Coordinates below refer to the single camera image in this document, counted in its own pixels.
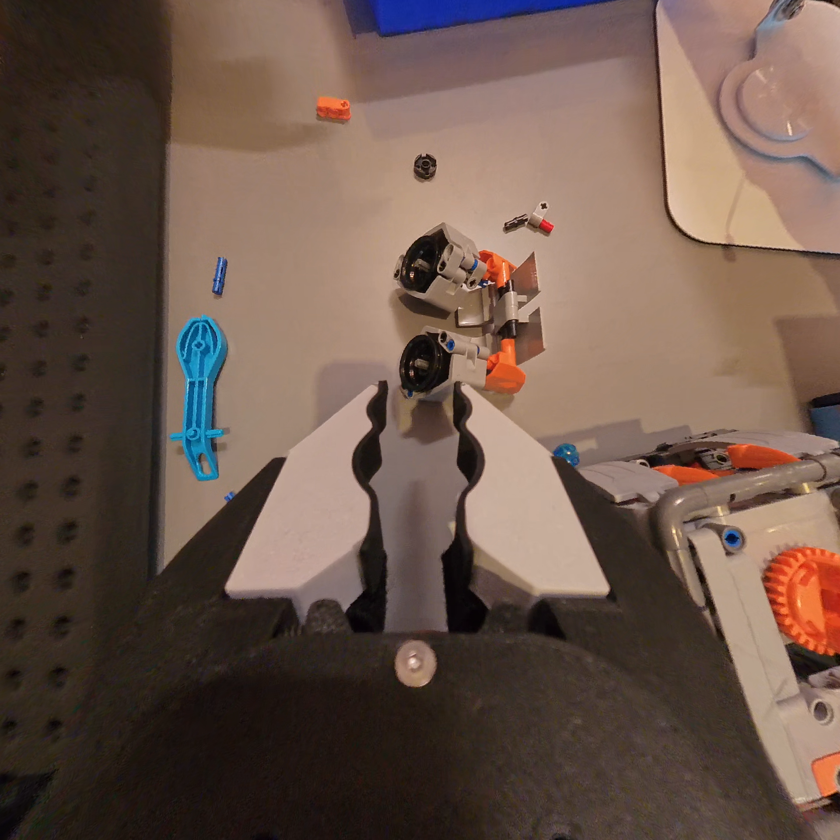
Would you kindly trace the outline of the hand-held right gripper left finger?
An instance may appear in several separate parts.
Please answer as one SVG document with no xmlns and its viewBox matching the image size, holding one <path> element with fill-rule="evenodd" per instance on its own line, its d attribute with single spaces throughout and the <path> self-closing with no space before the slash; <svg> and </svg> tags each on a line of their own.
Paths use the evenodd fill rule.
<svg viewBox="0 0 840 840">
<path fill-rule="evenodd" d="M 371 479 L 382 466 L 388 384 L 365 388 L 293 447 L 229 575 L 235 600 L 320 602 L 383 622 L 386 555 Z"/>
</svg>

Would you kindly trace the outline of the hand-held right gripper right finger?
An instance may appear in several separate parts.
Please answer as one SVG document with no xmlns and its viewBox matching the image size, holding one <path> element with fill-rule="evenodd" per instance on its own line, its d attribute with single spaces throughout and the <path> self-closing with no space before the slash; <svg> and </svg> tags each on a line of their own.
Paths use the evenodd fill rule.
<svg viewBox="0 0 840 840">
<path fill-rule="evenodd" d="M 448 622 L 484 622 L 498 606 L 610 592 L 550 452 L 476 388 L 456 384 L 456 464 L 465 479 L 442 555 Z"/>
</svg>

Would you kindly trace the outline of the grey orange twin-motor toy assembly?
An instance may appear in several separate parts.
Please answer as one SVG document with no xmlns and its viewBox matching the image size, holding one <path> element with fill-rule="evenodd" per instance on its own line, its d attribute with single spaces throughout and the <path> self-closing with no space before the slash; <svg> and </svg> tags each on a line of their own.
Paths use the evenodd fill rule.
<svg viewBox="0 0 840 840">
<path fill-rule="evenodd" d="M 522 366 L 545 350 L 535 254 L 516 266 L 439 224 L 412 242 L 394 279 L 408 297 L 467 329 L 426 326 L 406 343 L 398 365 L 405 397 L 442 400 L 455 384 L 520 393 Z"/>
</svg>

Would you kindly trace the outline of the light blue brick separator tool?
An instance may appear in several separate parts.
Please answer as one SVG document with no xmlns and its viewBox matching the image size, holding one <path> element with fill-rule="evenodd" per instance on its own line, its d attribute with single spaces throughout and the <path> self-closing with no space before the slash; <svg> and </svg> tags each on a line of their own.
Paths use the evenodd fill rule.
<svg viewBox="0 0 840 840">
<path fill-rule="evenodd" d="M 175 351 L 185 378 L 182 429 L 170 439 L 182 445 L 194 477 L 218 478 L 216 440 L 225 430 L 215 427 L 215 386 L 227 358 L 228 343 L 207 315 L 191 318 L 180 331 Z"/>
</svg>

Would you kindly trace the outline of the large grey orange toy vehicle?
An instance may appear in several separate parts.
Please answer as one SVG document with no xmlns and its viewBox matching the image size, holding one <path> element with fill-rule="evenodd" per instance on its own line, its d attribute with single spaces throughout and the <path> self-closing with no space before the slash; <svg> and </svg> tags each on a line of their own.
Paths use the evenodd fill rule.
<svg viewBox="0 0 840 840">
<path fill-rule="evenodd" d="M 579 467 L 686 585 L 792 800 L 838 801 L 838 441 L 722 429 Z"/>
</svg>

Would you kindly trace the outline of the grey red pin connector piece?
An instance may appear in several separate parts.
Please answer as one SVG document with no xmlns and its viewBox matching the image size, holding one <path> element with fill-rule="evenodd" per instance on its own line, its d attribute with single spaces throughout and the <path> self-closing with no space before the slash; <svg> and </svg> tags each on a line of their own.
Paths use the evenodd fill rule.
<svg viewBox="0 0 840 840">
<path fill-rule="evenodd" d="M 549 209 L 550 205 L 548 203 L 540 202 L 531 213 L 523 213 L 504 222 L 502 231 L 507 235 L 521 228 L 529 228 L 542 235 L 550 235 L 554 225 L 548 219 Z"/>
</svg>

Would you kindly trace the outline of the white desk lamp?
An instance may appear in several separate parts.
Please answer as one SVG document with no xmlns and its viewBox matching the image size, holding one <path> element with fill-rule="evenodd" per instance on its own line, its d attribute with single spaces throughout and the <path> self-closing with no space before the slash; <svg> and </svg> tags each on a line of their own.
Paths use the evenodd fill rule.
<svg viewBox="0 0 840 840">
<path fill-rule="evenodd" d="M 657 2 L 666 203 L 711 245 L 839 253 L 839 12 Z"/>
</svg>

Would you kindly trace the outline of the blue plastic bin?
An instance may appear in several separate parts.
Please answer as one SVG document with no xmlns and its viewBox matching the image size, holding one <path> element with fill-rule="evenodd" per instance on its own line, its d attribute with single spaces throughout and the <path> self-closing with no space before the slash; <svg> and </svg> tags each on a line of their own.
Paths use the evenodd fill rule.
<svg viewBox="0 0 840 840">
<path fill-rule="evenodd" d="M 603 5 L 605 1 L 342 1 L 354 35 L 382 37 Z"/>
</svg>

